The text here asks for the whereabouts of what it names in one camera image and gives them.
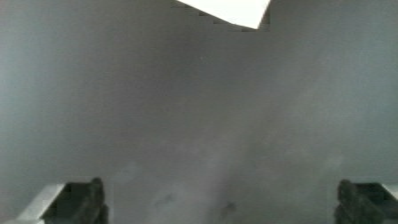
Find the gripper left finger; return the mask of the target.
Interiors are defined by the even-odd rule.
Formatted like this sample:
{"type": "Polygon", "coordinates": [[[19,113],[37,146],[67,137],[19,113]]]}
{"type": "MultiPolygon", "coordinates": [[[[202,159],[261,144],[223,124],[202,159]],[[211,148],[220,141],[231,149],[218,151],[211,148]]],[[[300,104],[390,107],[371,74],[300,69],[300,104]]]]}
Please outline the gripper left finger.
{"type": "Polygon", "coordinates": [[[40,216],[44,224],[108,224],[104,186],[99,178],[67,182],[40,216]]]}

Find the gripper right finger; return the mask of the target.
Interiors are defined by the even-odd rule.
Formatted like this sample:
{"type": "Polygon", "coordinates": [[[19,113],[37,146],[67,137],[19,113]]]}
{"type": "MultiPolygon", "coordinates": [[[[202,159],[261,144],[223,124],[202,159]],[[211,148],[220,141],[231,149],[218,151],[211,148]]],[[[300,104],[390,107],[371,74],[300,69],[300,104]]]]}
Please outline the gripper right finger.
{"type": "Polygon", "coordinates": [[[334,224],[398,224],[398,183],[341,180],[334,224]]]}

